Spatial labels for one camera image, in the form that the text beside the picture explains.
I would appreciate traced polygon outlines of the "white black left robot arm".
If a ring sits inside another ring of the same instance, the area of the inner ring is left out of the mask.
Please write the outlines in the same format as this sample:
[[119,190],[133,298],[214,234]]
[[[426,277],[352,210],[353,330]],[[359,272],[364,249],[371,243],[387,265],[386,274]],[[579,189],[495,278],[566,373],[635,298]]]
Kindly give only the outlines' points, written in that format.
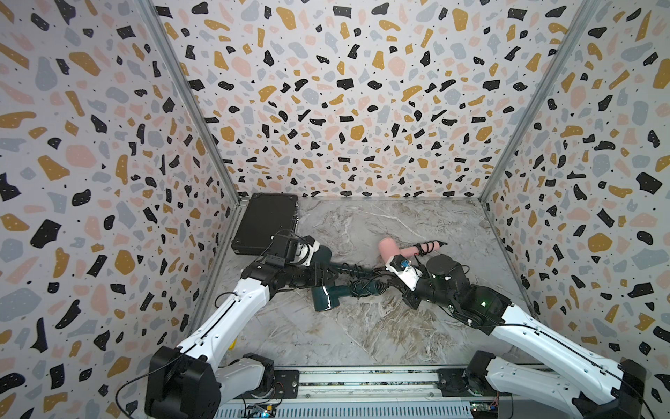
[[311,236],[277,233],[241,273],[235,289],[192,335],[150,361],[144,411],[152,418],[212,418],[239,396],[274,394],[274,362],[246,354],[221,365],[247,323],[282,291],[314,288],[332,251]]

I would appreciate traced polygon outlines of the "pink hair dryer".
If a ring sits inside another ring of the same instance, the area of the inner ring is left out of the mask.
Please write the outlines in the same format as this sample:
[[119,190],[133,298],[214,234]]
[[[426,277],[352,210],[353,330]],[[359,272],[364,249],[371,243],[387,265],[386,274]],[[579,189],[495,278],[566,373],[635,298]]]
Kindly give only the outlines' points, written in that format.
[[402,254],[406,258],[425,256],[434,251],[438,251],[443,246],[445,246],[444,242],[430,241],[420,244],[414,244],[406,248],[401,248],[398,246],[398,244],[393,238],[387,237],[379,242],[378,249],[380,251],[382,261],[384,263],[387,263],[387,260],[389,260],[389,258],[392,258],[392,256],[396,254]]

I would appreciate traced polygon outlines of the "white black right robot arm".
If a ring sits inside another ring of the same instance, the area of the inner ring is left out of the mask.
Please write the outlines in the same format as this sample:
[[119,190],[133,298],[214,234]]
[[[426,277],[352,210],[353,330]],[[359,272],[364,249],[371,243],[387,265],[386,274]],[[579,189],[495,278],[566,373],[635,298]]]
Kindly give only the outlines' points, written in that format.
[[453,319],[521,349],[543,370],[516,365],[478,350],[462,373],[474,396],[488,390],[523,396],[574,418],[639,418],[647,371],[587,350],[534,319],[502,293],[472,284],[463,265],[439,254],[418,268],[402,255],[387,261],[403,299],[441,307]]

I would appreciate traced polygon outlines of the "dark green hair dryer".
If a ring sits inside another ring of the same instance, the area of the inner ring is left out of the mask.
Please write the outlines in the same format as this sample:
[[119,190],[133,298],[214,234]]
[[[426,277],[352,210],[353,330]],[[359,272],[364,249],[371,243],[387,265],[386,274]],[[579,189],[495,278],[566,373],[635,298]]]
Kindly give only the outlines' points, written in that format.
[[329,264],[333,256],[332,250],[327,246],[319,246],[319,249],[312,251],[311,265]]
[[377,279],[358,279],[347,285],[312,288],[312,304],[316,312],[326,312],[339,307],[342,298],[380,296],[388,288],[388,284]]

